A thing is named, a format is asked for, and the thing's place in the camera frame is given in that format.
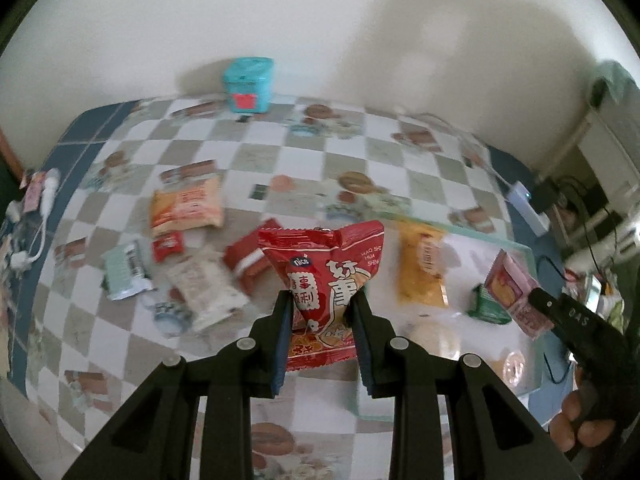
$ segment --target white wall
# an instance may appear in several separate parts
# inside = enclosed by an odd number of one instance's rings
[[[588,74],[640,61],[600,0],[40,0],[0,58],[0,124],[27,164],[79,113],[219,88],[276,59],[276,90],[430,110],[539,164]]]

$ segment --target teal container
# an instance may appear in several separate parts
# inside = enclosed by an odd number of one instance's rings
[[[263,114],[271,103],[273,59],[239,57],[223,76],[231,111],[238,114]]]

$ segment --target silver screw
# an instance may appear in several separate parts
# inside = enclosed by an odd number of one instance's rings
[[[241,350],[251,350],[255,346],[255,339],[252,337],[243,337],[238,339],[236,346]]]
[[[482,364],[482,359],[476,354],[467,354],[462,358],[462,362],[469,368],[478,368]]]
[[[406,350],[409,348],[409,342],[404,337],[395,337],[389,341],[389,344],[394,350]]]
[[[169,355],[162,358],[162,364],[167,368],[173,368],[180,364],[180,356],[178,354]]]

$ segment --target red snack package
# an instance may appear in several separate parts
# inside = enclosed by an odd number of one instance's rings
[[[306,328],[292,335],[287,370],[355,357],[353,335],[342,316],[351,297],[378,272],[383,237],[384,227],[376,220],[337,231],[258,232],[258,245],[306,321]]]
[[[169,254],[184,252],[184,237],[180,231],[172,231],[156,238],[151,247],[154,251],[154,260],[160,264]]]
[[[540,285],[505,251],[496,256],[484,286],[530,338],[536,339],[554,327],[548,317],[527,301],[529,293]]]
[[[275,218],[251,231],[247,236],[229,245],[225,250],[223,261],[240,283],[242,291],[250,296],[254,293],[254,279],[270,267],[268,259],[258,247],[258,231],[260,229],[282,229]]]

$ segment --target power strip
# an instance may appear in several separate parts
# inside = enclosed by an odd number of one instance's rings
[[[520,216],[524,218],[524,221],[531,227],[533,234],[536,236],[542,236],[549,231],[551,222],[549,217],[545,213],[536,213],[529,200],[531,200],[531,193],[521,182],[516,182],[511,186],[511,189],[507,193],[507,200],[511,205],[516,208]]]

